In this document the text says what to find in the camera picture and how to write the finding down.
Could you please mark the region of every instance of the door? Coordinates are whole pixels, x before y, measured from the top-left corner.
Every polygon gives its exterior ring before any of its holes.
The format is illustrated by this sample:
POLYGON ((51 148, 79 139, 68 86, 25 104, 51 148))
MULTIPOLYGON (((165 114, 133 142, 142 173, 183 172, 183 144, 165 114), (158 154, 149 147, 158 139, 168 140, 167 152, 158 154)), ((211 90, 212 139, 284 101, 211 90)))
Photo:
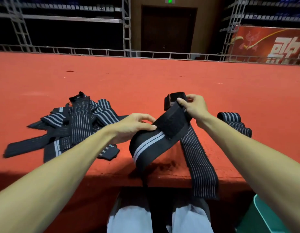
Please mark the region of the door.
POLYGON ((197 8, 143 6, 142 51, 189 53, 196 11, 197 8))

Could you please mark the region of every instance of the red stage floor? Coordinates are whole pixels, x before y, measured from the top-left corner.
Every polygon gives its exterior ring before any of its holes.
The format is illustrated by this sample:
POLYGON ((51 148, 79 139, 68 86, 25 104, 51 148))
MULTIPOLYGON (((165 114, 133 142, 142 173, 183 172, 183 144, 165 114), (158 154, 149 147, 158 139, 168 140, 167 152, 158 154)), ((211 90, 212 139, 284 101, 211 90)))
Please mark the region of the red stage floor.
MULTIPOLYGON (((300 163, 300 66, 0 52, 0 189, 43 163, 42 150, 2 158, 7 144, 44 134, 26 126, 79 91, 94 100, 106 98, 118 115, 139 112, 156 118, 164 112, 167 94, 200 94, 210 113, 238 112, 253 139, 300 163)), ((192 125, 218 175, 221 196, 249 189, 219 147, 192 125)), ((117 158, 94 162, 76 201, 88 192, 94 197, 102 187, 141 185, 129 143, 118 146, 117 158)), ((179 143, 151 169, 150 186, 191 186, 179 143)))

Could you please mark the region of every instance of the exit sign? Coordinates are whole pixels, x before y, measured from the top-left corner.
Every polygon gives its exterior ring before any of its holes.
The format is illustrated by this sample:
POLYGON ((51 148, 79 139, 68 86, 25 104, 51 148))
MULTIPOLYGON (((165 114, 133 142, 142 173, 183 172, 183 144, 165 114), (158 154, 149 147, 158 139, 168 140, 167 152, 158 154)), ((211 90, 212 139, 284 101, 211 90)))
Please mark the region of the exit sign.
POLYGON ((176 0, 165 0, 165 3, 167 4, 175 4, 176 0))

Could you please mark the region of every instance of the billboard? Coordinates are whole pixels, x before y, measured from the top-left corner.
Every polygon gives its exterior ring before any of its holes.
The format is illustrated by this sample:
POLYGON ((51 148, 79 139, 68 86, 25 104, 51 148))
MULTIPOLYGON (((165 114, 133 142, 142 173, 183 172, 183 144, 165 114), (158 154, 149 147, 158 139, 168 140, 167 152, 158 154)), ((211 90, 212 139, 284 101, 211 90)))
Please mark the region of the billboard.
POLYGON ((300 29, 239 26, 230 43, 226 61, 300 64, 300 29))

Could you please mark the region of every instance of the green container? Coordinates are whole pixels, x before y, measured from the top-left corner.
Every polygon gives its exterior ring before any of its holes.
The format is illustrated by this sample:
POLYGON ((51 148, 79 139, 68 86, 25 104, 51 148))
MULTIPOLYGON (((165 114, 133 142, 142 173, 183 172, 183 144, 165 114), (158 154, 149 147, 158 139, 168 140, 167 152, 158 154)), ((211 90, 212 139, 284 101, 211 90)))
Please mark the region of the green container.
POLYGON ((282 220, 258 195, 253 198, 249 210, 236 230, 237 233, 290 233, 282 220))

